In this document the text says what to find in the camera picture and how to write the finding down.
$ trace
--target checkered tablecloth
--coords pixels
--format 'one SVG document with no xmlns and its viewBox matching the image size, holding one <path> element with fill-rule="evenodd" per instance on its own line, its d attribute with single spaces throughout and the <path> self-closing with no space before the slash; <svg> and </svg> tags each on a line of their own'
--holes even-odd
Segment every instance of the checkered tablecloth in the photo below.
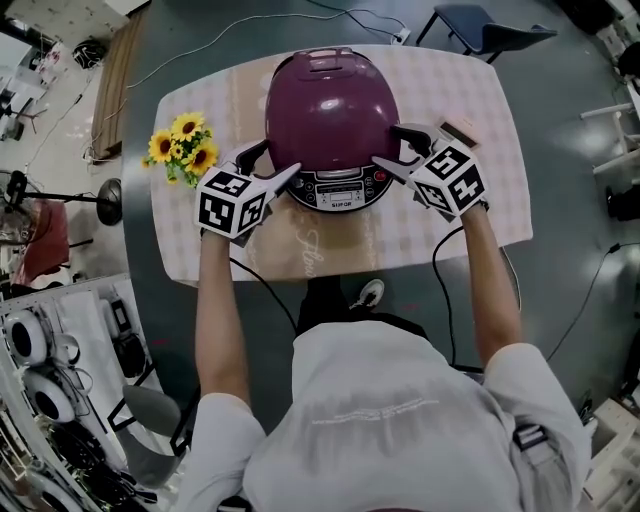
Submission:
<svg viewBox="0 0 640 512">
<path fill-rule="evenodd" d="M 476 154 L 489 182 L 490 217 L 498 242 L 533 236 L 529 189 L 518 135 L 493 67 L 479 59 L 425 48 L 355 45 L 380 69 L 393 91 L 401 122 L 433 124 L 442 116 L 472 121 L 481 146 Z M 221 154 L 264 137 L 266 94 L 276 66 L 289 54 L 247 62 L 202 78 L 165 96 L 156 129 L 168 128 L 183 112 L 202 111 L 213 126 Z M 403 157 L 410 150 L 403 147 Z M 272 172 L 268 156 L 257 172 Z M 153 217 L 169 277 L 197 285 L 200 234 L 193 223 L 194 191 L 168 185 L 164 170 L 151 171 Z M 232 255 L 265 279 L 306 279 L 425 263 L 449 224 L 435 210 L 413 201 L 413 192 L 394 183 L 372 206 L 350 214 L 308 210 L 288 194 L 271 203 L 274 214 L 248 245 Z M 463 236 L 440 258 L 466 253 Z M 252 277 L 233 269 L 236 280 Z"/>
</svg>

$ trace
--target sunflower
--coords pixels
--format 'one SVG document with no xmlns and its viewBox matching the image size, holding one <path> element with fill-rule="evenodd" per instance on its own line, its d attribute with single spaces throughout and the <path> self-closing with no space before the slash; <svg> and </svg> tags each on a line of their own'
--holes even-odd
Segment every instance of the sunflower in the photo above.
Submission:
<svg viewBox="0 0 640 512">
<path fill-rule="evenodd" d="M 171 160 L 171 132 L 158 130 L 149 141 L 149 156 L 156 162 Z"/>
<path fill-rule="evenodd" d="M 203 140 L 191 154 L 182 159 L 185 171 L 202 176 L 206 170 L 218 161 L 218 146 L 211 139 Z"/>
<path fill-rule="evenodd" d="M 202 125 L 204 125 L 202 112 L 182 114 L 173 122 L 171 133 L 175 140 L 190 142 L 196 133 L 202 131 Z"/>
<path fill-rule="evenodd" d="M 171 144 L 171 155 L 176 157 L 178 160 L 182 160 L 182 157 L 184 156 L 184 149 L 175 141 Z"/>
</svg>

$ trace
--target white sneaker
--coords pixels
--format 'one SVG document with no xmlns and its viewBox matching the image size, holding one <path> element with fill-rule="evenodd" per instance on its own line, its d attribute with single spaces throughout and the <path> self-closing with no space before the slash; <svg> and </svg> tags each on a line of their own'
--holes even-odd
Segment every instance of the white sneaker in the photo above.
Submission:
<svg viewBox="0 0 640 512">
<path fill-rule="evenodd" d="M 361 306 L 373 309 L 382 300 L 383 294 L 384 283 L 380 279 L 373 279 L 365 285 L 365 287 L 360 292 L 360 297 L 354 304 L 351 305 L 349 309 Z"/>
</svg>

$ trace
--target headphones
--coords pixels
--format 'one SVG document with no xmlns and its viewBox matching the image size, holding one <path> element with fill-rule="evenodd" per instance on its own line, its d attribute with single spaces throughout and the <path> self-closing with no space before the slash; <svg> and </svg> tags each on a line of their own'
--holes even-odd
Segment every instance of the headphones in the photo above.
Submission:
<svg viewBox="0 0 640 512">
<path fill-rule="evenodd" d="M 7 316 L 4 327 L 9 349 L 20 366 L 43 364 L 48 358 L 71 366 L 80 359 L 80 346 L 73 336 L 54 334 L 45 318 L 28 309 Z M 69 349 L 75 350 L 73 356 Z"/>
<path fill-rule="evenodd" d="M 91 376 L 73 365 L 80 359 L 77 340 L 69 334 L 53 333 L 41 313 L 22 310 L 11 313 L 4 322 L 11 354 L 22 374 L 25 394 L 33 407 L 51 421 L 67 423 L 77 414 L 88 414 L 84 396 L 89 390 L 78 373 Z"/>
</svg>

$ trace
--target rice cooker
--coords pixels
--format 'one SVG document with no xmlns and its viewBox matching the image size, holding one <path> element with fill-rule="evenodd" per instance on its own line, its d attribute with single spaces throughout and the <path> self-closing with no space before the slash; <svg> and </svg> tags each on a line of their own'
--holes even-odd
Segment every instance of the rice cooker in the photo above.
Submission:
<svg viewBox="0 0 640 512">
<path fill-rule="evenodd" d="M 322 212 L 369 206 L 392 176 L 372 156 L 399 160 L 390 129 L 398 108 L 382 73 L 350 48 L 302 51 L 276 69 L 267 96 L 265 132 L 276 169 L 300 162 L 287 190 Z"/>
</svg>

